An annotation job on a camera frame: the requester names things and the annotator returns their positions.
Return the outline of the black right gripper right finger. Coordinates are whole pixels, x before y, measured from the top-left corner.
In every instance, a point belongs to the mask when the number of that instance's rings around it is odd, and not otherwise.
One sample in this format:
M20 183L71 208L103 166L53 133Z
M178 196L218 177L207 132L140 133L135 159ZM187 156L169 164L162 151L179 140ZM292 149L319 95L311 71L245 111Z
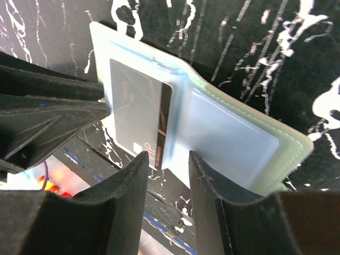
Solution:
M339 192L257 195L189 153L198 254L339 254Z

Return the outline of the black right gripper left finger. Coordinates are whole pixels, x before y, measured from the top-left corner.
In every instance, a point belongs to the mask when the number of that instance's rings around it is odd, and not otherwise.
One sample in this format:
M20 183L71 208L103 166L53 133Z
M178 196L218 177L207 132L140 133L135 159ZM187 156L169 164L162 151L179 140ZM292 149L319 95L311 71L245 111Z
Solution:
M137 254L149 156L71 198L1 191L1 254Z

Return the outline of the black VIP credit card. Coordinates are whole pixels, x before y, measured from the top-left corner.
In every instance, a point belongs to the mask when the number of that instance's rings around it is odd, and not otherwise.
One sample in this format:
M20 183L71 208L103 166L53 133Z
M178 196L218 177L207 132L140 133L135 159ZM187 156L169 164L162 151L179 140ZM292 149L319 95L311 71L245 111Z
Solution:
M116 142L131 154L149 154L162 168L173 88L116 60L110 61Z

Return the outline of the mint green card holder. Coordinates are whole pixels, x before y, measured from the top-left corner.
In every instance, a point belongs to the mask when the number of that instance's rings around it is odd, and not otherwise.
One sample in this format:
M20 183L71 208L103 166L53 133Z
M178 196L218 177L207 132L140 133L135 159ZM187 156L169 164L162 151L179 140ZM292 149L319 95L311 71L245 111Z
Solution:
M116 142L110 61L172 86L160 170L170 170L186 186L190 186L191 151L222 175L263 196L282 189L283 179L311 154L313 143L307 136L218 90L185 61L99 22L89 28L98 80L110 109L103 125L120 148L125 150Z

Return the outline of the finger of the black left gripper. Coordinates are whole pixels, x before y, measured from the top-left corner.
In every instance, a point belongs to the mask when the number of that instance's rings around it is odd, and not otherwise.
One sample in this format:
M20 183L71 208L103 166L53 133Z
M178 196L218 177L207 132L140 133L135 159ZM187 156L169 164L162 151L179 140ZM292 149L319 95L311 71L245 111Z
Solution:
M1 52L1 94L95 101L103 86L45 69Z
M109 114L108 106L97 101L1 95L1 169L39 165Z

